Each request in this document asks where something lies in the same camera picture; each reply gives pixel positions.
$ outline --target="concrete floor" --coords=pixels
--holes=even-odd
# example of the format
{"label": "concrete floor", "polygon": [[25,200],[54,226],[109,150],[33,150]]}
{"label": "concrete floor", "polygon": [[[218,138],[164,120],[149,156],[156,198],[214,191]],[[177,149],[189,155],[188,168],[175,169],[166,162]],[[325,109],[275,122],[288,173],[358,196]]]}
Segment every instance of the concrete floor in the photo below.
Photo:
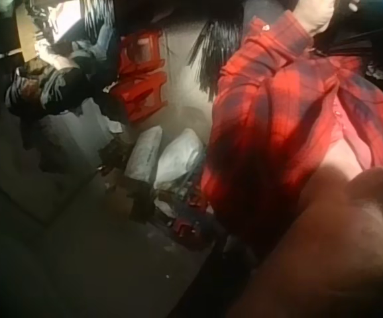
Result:
{"label": "concrete floor", "polygon": [[[197,23],[167,29],[161,42],[169,65],[164,92],[169,106],[140,128],[161,125],[165,144],[186,127],[195,130],[202,141],[209,137],[211,104],[198,90],[195,70],[186,65],[200,27]],[[16,123],[10,125],[17,130]],[[22,151],[19,136],[8,133],[7,127],[5,121],[0,122],[7,154],[0,161],[10,162],[6,168],[12,171],[17,169],[13,160]],[[27,183],[8,176],[13,189],[37,202],[33,190],[45,198],[46,187],[53,184],[44,174]],[[210,251],[190,252],[151,225],[110,214],[102,206],[103,190],[103,180],[95,178],[47,227],[35,223],[0,192],[3,317],[158,318],[174,308]],[[46,201],[42,207],[48,207]]]}

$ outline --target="cluttered floor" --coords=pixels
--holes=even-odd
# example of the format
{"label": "cluttered floor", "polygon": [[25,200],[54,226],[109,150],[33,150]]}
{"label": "cluttered floor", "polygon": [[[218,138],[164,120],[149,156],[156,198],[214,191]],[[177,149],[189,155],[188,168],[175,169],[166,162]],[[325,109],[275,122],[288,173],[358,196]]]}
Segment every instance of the cluttered floor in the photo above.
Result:
{"label": "cluttered floor", "polygon": [[[5,311],[12,311],[22,317],[166,317],[208,257],[215,257],[209,256],[213,240],[199,241],[200,233],[196,235],[198,242],[193,240],[195,224],[190,223],[188,215],[175,225],[172,211],[167,217],[158,210],[162,217],[149,221],[146,214],[149,205],[154,209],[155,194],[149,194],[148,186],[136,199],[140,203],[144,196],[148,204],[139,206],[138,214],[131,220],[134,200],[125,190],[131,181],[127,180],[124,187],[125,179],[117,175],[123,174],[119,167],[125,168],[127,162],[121,159],[113,164],[114,158],[133,151],[131,139],[152,127],[160,127],[153,170],[162,151],[179,136],[191,139],[194,147],[186,154],[193,160],[186,158],[186,165],[180,169],[191,171],[201,163],[211,128],[211,102],[199,90],[197,65],[188,64],[203,24],[204,21],[194,21],[188,25],[166,25],[158,31],[160,59],[164,63],[151,73],[164,72],[166,83],[160,98],[168,100],[168,104],[129,127],[125,136],[110,133],[97,138],[104,125],[93,123],[97,111],[84,111],[83,121],[71,114],[52,116],[51,139],[61,140],[71,153],[76,151],[71,157],[68,155],[69,160],[77,161],[68,173],[43,172],[37,150],[23,148],[16,117],[0,106],[0,277],[5,277],[0,286],[6,291],[5,295],[0,293],[3,316]],[[16,42],[9,48],[20,45]],[[7,51],[0,44],[0,53]],[[22,54],[0,59],[0,76],[7,74],[13,64],[19,65],[23,60],[19,56]],[[109,144],[113,136],[115,141]],[[127,150],[117,148],[117,140]],[[74,145],[77,143],[83,148],[78,149]],[[105,144],[109,152],[107,162],[99,162],[98,150],[105,150]],[[81,156],[87,157],[84,164]],[[134,189],[140,186],[143,184],[133,184]],[[158,202],[162,209],[166,206],[162,199]],[[186,235],[191,240],[178,240]],[[8,260],[9,271],[5,268]],[[202,287],[192,293],[201,297],[201,291]],[[28,305],[31,297],[37,300],[34,306]],[[188,302],[180,303],[172,312],[173,317],[191,313],[187,306]]]}

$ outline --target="red object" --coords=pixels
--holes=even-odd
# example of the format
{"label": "red object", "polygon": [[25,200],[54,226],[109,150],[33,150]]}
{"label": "red object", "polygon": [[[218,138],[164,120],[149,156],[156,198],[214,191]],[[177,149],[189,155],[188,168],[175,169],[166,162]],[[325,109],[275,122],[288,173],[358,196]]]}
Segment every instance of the red object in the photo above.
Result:
{"label": "red object", "polygon": [[[165,65],[165,60],[160,58],[159,37],[162,35],[160,30],[150,32],[139,32],[128,35],[121,39],[121,63],[119,66],[119,75],[136,76],[139,74],[153,72]],[[135,55],[135,48],[138,48],[139,41],[148,41],[148,50],[150,60],[146,62],[135,62],[130,56]]]}
{"label": "red object", "polygon": [[357,74],[357,59],[310,56],[313,41],[289,11],[264,26],[252,21],[221,71],[201,182],[217,219],[259,252],[298,216],[300,191],[331,142],[335,96],[372,166],[383,166],[383,93]]}
{"label": "red object", "polygon": [[[124,102],[129,121],[135,123],[167,106],[168,102],[161,97],[166,79],[165,72],[131,76],[112,87],[111,95]],[[149,97],[153,98],[151,106],[145,105]]]}

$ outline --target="person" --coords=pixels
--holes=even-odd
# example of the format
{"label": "person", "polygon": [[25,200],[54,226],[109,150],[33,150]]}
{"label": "person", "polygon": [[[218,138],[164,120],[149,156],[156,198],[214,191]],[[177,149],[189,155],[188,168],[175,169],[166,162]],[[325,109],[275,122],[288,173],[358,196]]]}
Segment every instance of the person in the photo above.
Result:
{"label": "person", "polygon": [[[75,109],[84,99],[101,95],[101,90],[117,77],[117,61],[112,57],[116,41],[115,29],[103,25],[95,45],[73,42],[76,50],[68,57],[56,54],[47,41],[36,43],[39,61],[34,63],[38,65],[16,69],[5,96],[9,111],[30,123]],[[96,80],[108,69],[112,81]]]}
{"label": "person", "polygon": [[42,121],[46,116],[78,113],[82,103],[93,98],[102,115],[128,123],[123,105],[102,92],[117,79],[115,29],[104,24],[95,45],[85,40],[70,45],[72,52],[65,57],[55,53],[46,41],[36,43],[38,58],[16,69],[5,94],[9,112],[20,118],[23,147],[40,152],[43,172],[65,173],[67,161],[64,149],[48,136],[51,127]]}
{"label": "person", "polygon": [[299,0],[272,24],[252,12],[221,70],[201,188],[262,259],[229,317],[366,317],[383,304],[383,93],[358,58],[315,55],[334,10]]}

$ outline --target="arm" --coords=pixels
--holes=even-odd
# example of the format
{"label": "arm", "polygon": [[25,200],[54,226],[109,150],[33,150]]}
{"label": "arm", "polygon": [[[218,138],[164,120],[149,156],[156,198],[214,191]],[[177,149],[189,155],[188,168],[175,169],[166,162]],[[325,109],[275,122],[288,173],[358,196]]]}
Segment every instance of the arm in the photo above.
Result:
{"label": "arm", "polygon": [[40,59],[49,63],[56,68],[56,70],[63,70],[64,68],[80,68],[73,60],[55,54],[47,41],[37,42],[36,50]]}

